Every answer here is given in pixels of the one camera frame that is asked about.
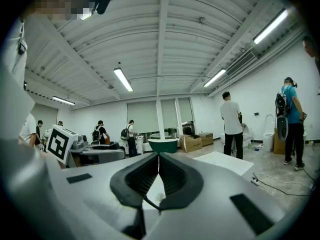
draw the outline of white corrugated ceiling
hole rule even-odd
[[[211,93],[215,86],[204,88],[202,79],[227,68],[284,8],[280,0],[267,0],[258,17],[246,22],[259,1],[111,0],[105,14],[84,21],[32,16],[25,25],[27,89],[49,99],[68,98],[78,108],[130,96]],[[55,35],[45,31],[48,23]],[[291,17],[286,19],[254,47],[255,52],[262,55],[295,23]],[[243,34],[219,58],[244,24],[248,27]],[[79,56],[66,52],[66,46]],[[215,59],[218,66],[208,71]],[[131,82],[132,93],[114,74],[118,67]],[[39,77],[44,81],[37,82]]]

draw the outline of floor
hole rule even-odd
[[[196,158],[213,151],[224,152],[224,144],[220,140],[216,140],[213,145],[204,146],[200,150],[185,153],[181,149],[178,150],[178,154],[189,158]],[[305,171],[296,171],[294,169],[295,159],[292,159],[291,163],[284,165],[285,156],[281,154],[273,154],[272,152],[265,152],[261,149],[259,151],[254,151],[243,148],[243,159],[254,163],[254,168],[257,172],[275,177],[284,182],[297,182],[302,183],[306,186],[310,186],[314,181],[306,174],[306,172],[312,177],[316,178],[319,176],[319,172],[316,172],[320,168],[320,144],[315,144],[315,147],[305,145],[302,160],[305,163]],[[287,194],[295,195],[309,195],[310,189],[295,183],[282,183],[273,178],[256,173],[257,178],[273,187],[276,187]],[[295,196],[286,195],[272,187],[264,185],[265,189],[261,186],[262,191],[266,191],[268,194],[273,196],[286,211],[290,211],[293,207],[301,204],[306,200],[307,196]]]

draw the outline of green bowl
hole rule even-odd
[[[178,149],[177,139],[148,139],[154,152],[176,153]]]

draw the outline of man in teal shirt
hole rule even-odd
[[[296,165],[294,168],[298,171],[305,167],[305,164],[302,162],[302,155],[304,153],[305,113],[303,112],[300,101],[298,100],[295,87],[297,87],[297,84],[291,77],[287,77],[284,80],[284,86],[281,88],[281,91],[284,92],[287,97],[287,102],[291,107],[290,112],[285,116],[288,121],[288,135],[285,140],[284,164],[288,165],[292,160],[291,152],[295,141]]]

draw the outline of backpack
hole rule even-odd
[[[129,127],[130,127],[130,125],[121,131],[121,139],[122,140],[128,140],[129,139]]]
[[[94,127],[93,133],[92,133],[92,142],[97,142],[101,139],[100,129],[101,126],[99,126],[97,129]]]
[[[292,109],[292,100],[291,103],[288,103],[288,97],[285,95],[285,86],[283,90],[277,93],[275,99],[275,113],[277,117],[285,117],[290,114]]]

